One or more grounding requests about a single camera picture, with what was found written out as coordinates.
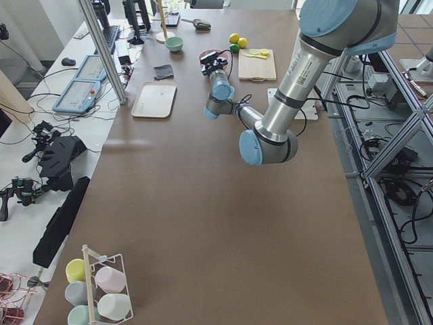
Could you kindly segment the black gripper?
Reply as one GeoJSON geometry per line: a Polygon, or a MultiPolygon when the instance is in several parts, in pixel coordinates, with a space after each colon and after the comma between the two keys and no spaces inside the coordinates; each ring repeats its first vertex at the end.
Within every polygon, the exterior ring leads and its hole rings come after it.
{"type": "Polygon", "coordinates": [[[214,52],[202,58],[200,64],[202,65],[202,74],[210,76],[213,71],[224,69],[228,65],[228,61],[225,58],[219,57],[219,54],[214,52]]]}

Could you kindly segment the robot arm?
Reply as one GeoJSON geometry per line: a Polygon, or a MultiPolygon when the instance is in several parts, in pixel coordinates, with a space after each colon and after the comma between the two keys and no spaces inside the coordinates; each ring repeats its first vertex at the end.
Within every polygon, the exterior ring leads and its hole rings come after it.
{"type": "Polygon", "coordinates": [[[246,127],[239,140],[243,160],[253,166],[284,163],[298,150],[289,126],[329,61],[377,53],[396,39],[398,1],[306,1],[300,10],[300,47],[264,114],[243,101],[232,102],[234,88],[223,70],[226,60],[213,52],[200,59],[211,90],[204,115],[235,115],[246,127]]]}

